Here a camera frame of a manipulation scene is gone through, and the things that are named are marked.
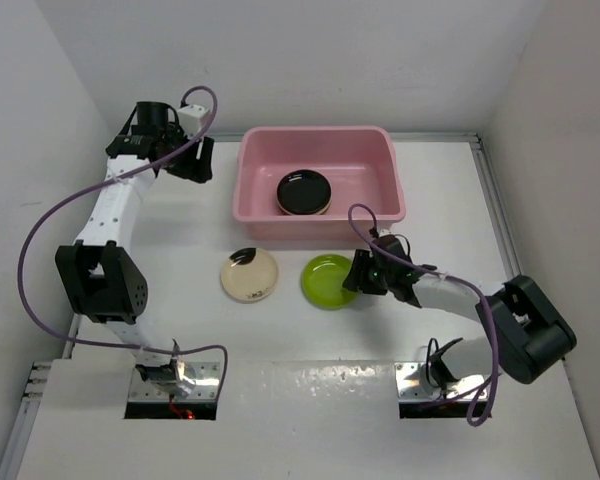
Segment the green plate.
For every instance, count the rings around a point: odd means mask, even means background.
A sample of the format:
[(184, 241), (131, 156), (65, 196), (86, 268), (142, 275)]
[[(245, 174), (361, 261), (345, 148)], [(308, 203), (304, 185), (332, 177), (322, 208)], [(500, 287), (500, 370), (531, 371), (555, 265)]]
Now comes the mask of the green plate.
[(322, 254), (304, 267), (300, 285), (305, 298), (315, 307), (338, 310), (351, 304), (357, 293), (343, 287), (352, 261), (339, 254)]

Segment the cream plate with black brushstroke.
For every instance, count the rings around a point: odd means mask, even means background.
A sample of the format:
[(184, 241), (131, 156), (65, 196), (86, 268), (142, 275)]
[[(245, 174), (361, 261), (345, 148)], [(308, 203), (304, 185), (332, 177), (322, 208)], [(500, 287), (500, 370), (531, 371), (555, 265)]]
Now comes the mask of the cream plate with black brushstroke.
[(225, 293), (241, 303), (254, 303), (269, 296), (279, 280), (278, 263), (271, 253), (246, 247), (232, 253), (220, 269)]

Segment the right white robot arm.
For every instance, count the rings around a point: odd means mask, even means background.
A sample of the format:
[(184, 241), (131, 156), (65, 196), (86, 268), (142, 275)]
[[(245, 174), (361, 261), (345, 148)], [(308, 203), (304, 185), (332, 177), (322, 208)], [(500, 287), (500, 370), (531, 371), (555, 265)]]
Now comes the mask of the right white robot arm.
[(356, 250), (343, 287), (366, 295), (392, 294), (415, 308), (445, 311), (482, 326), (482, 337), (452, 340), (425, 361), (426, 381), (438, 389), (467, 376), (499, 372), (531, 384), (577, 345), (573, 329), (531, 277), (480, 287), (433, 265), (414, 264), (394, 235)]

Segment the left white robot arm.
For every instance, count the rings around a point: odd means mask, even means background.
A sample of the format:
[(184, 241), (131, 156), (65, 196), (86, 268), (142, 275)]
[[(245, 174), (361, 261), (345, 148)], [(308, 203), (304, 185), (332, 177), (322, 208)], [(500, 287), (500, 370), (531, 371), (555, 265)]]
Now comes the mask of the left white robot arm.
[(61, 246), (55, 263), (75, 313), (104, 325), (123, 344), (132, 344), (140, 378), (176, 399), (196, 386), (195, 371), (178, 353), (167, 353), (149, 320), (148, 284), (130, 255), (133, 228), (158, 176), (153, 162), (184, 147), (166, 172), (203, 184), (212, 177), (213, 140), (194, 142), (209, 109), (183, 104), (139, 102), (106, 148), (107, 187), (96, 200), (73, 244)]

